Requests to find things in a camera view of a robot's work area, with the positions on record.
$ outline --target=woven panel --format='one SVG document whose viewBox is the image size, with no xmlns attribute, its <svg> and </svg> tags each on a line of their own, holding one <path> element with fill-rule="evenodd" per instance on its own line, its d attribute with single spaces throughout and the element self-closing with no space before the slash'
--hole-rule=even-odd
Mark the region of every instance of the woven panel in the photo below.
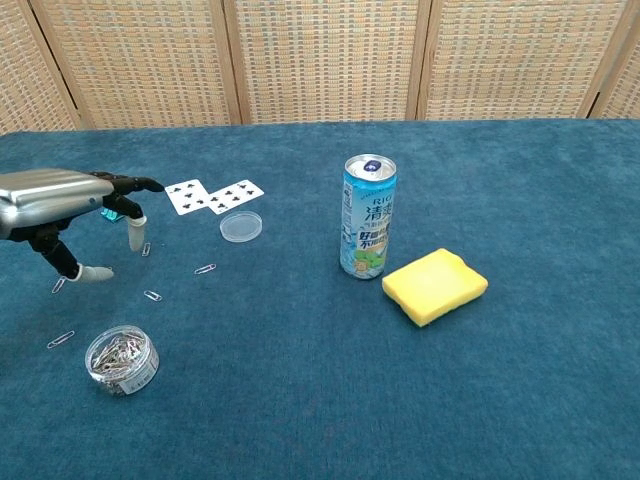
<svg viewBox="0 0 640 480">
<path fill-rule="evenodd" d="M 625 3 L 443 0 L 425 117 L 576 116 Z"/>
<path fill-rule="evenodd" d="M 18 1 L 0 1 L 0 133 L 75 128 Z"/>
<path fill-rule="evenodd" d="M 603 117 L 640 118 L 640 42 L 620 74 Z"/>
<path fill-rule="evenodd" d="M 97 128 L 229 123 L 208 0 L 41 3 Z"/>
<path fill-rule="evenodd" d="M 235 6 L 253 122 L 404 119 L 417 0 Z"/>
</svg>

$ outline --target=robotic hand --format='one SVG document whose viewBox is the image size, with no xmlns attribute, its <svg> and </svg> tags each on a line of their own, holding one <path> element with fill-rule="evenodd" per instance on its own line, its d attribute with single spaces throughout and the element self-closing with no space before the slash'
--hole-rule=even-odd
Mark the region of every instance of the robotic hand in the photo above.
<svg viewBox="0 0 640 480">
<path fill-rule="evenodd" d="M 0 239 L 28 241 L 71 281 L 107 280 L 111 269 L 78 263 L 58 234 L 75 217 L 104 206 L 127 217 L 129 246 L 140 250 L 147 217 L 125 195 L 141 190 L 162 192 L 164 187 L 151 178 L 108 172 L 39 169 L 0 175 Z"/>
</svg>

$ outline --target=white label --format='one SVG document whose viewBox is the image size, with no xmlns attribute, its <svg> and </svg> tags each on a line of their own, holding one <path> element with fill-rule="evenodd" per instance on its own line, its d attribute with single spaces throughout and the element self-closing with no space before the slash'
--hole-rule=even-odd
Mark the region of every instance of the white label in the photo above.
<svg viewBox="0 0 640 480">
<path fill-rule="evenodd" d="M 158 353 L 155 348 L 152 348 L 149 353 L 149 358 L 147 358 L 146 363 L 140 367 L 140 370 L 138 370 L 131 378 L 127 378 L 126 380 L 119 382 L 118 385 L 120 385 L 122 390 L 124 390 L 124 393 L 130 395 L 149 383 L 157 371 Z"/>
</svg>

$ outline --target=aluminum can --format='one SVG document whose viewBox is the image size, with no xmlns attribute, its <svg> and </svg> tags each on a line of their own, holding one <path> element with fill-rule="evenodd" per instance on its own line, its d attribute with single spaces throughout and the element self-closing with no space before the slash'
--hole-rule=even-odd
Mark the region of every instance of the aluminum can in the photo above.
<svg viewBox="0 0 640 480">
<path fill-rule="evenodd" d="M 350 275 L 380 275 L 389 246 L 396 188 L 396 165 L 380 155 L 363 154 L 344 165 L 340 264 Z"/>
</svg>

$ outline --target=yellow sponge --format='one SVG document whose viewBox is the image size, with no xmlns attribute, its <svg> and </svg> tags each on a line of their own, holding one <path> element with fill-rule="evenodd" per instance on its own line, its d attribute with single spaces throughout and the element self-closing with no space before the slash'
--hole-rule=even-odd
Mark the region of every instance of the yellow sponge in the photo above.
<svg viewBox="0 0 640 480">
<path fill-rule="evenodd" d="M 382 279 L 382 289 L 420 327 L 479 297 L 489 282 L 440 248 Z"/>
</svg>

